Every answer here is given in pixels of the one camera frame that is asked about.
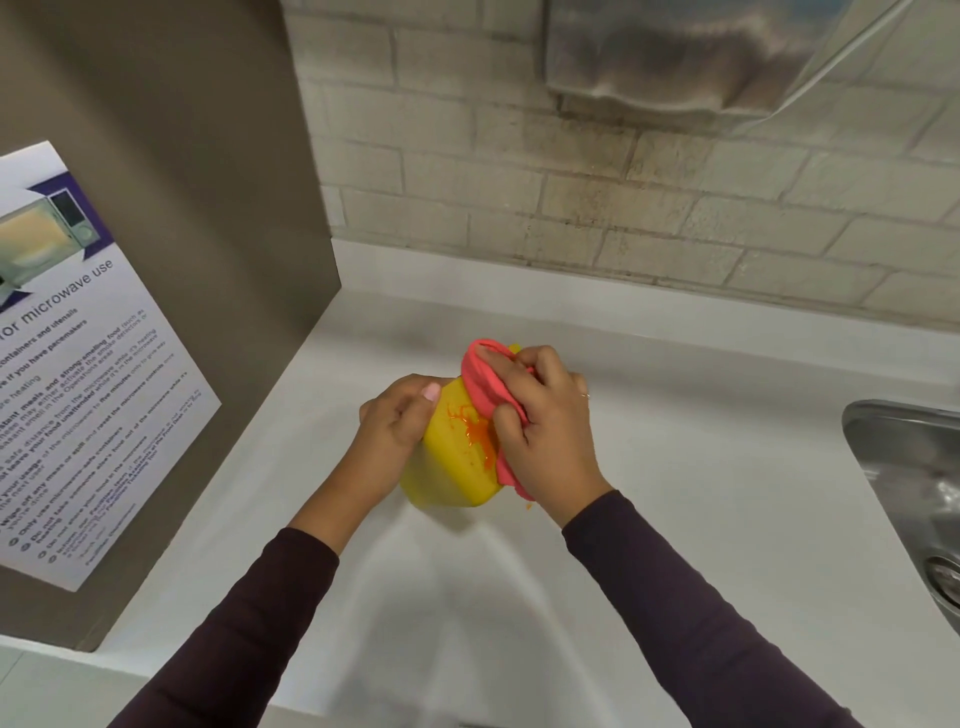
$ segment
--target stainless steel sink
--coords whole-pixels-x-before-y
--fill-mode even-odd
[[[847,407],[844,434],[930,595],[960,634],[960,414]]]

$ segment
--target brick wall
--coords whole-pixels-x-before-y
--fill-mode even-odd
[[[955,0],[733,133],[559,104],[538,0],[286,5],[339,237],[960,328]]]

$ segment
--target white countertop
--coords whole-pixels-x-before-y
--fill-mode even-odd
[[[956,725],[960,636],[840,424],[856,400],[960,406],[960,337],[370,246],[337,253],[347,290],[102,647],[2,643],[152,674],[330,471],[359,403],[412,371],[456,374],[483,336],[552,343],[588,376],[607,478],[864,724]],[[506,287],[487,304],[458,277]],[[595,320],[571,307],[578,296]],[[511,305],[527,318],[490,313]],[[543,320],[560,317],[595,328]],[[650,328],[660,335],[632,335]],[[698,330],[727,351],[693,346]],[[508,492],[440,518],[400,494],[384,503],[275,703],[372,725],[687,725],[556,527]]]

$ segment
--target orange stain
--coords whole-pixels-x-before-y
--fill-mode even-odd
[[[450,426],[453,427],[453,420],[459,420],[464,424],[467,431],[467,441],[470,446],[479,446],[483,451],[484,470],[490,470],[496,464],[496,434],[493,432],[493,425],[490,420],[485,420],[476,413],[472,407],[461,404],[456,411],[451,405],[446,408],[446,414],[450,418]]]

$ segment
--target sink drain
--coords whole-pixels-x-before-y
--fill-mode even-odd
[[[937,594],[960,609],[960,565],[943,556],[931,556],[925,566],[926,578]]]

